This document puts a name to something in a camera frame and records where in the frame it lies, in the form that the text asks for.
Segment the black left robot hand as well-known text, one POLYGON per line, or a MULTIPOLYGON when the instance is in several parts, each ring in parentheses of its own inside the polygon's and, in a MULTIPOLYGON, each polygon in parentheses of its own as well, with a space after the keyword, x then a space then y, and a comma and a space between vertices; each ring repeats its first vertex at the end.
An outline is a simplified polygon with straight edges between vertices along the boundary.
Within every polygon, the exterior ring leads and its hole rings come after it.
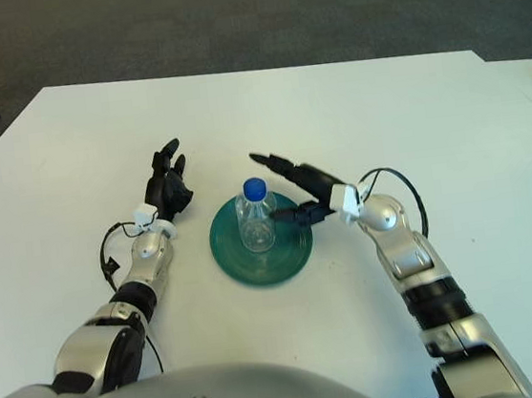
POLYGON ((160 220, 173 221, 188 206, 193 198, 193 191, 185 186, 182 178, 186 165, 185 155, 180 154, 175 163, 172 157, 179 149, 180 141, 171 139, 152 160, 152 176, 146 185, 145 203, 158 209, 160 220))

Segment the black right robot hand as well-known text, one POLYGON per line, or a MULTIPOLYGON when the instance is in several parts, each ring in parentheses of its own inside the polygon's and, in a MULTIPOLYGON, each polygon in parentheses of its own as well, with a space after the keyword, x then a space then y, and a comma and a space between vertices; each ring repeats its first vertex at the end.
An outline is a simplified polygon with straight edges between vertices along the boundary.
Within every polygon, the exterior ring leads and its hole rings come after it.
POLYGON ((330 209, 330 198, 333 186, 343 184, 339 178, 309 164, 295 165, 290 160, 273 154, 265 156, 250 153, 248 156, 314 197, 314 200, 301 203, 297 207, 271 212, 269 215, 274 221, 310 227, 334 213, 334 210, 330 209))

